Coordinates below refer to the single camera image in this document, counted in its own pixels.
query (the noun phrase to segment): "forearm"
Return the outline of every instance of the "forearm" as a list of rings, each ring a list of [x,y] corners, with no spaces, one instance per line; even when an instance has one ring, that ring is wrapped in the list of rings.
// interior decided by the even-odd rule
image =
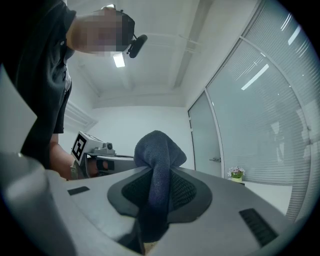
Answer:
[[[50,168],[60,174],[61,177],[71,180],[70,166],[75,159],[71,154],[68,154],[57,143],[50,143]]]

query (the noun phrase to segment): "white ceiling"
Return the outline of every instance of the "white ceiling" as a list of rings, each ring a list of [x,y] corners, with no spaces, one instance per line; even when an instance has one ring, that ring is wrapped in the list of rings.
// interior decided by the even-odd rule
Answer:
[[[69,60],[96,95],[95,107],[183,106],[180,83],[193,54],[212,0],[68,0],[77,15],[115,4],[135,21],[135,35],[148,36],[136,58],[117,68],[109,52],[76,52]]]

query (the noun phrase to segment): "dark blue towel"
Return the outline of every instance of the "dark blue towel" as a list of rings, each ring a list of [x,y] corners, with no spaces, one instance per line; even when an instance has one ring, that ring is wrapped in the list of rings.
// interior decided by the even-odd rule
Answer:
[[[136,166],[149,166],[153,169],[147,204],[141,210],[139,217],[144,242],[156,241],[165,229],[170,192],[170,167],[179,167],[186,160],[187,157],[180,147],[158,130],[144,136],[135,146]]]

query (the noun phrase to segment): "door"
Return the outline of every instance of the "door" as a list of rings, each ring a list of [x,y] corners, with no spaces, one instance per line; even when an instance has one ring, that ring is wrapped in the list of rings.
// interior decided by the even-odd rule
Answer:
[[[221,177],[221,155],[216,124],[203,92],[188,111],[192,130],[195,170]]]

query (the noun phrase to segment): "person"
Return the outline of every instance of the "person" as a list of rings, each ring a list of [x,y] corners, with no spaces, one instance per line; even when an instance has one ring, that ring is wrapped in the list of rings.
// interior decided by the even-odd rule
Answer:
[[[72,90],[67,60],[74,51],[124,51],[131,43],[135,22],[127,14],[104,7],[77,17],[62,0],[23,1],[14,10],[2,41],[1,62],[13,85],[37,115],[21,153],[46,169],[72,179],[75,159],[59,145],[64,114]],[[95,159],[89,173],[98,173]]]

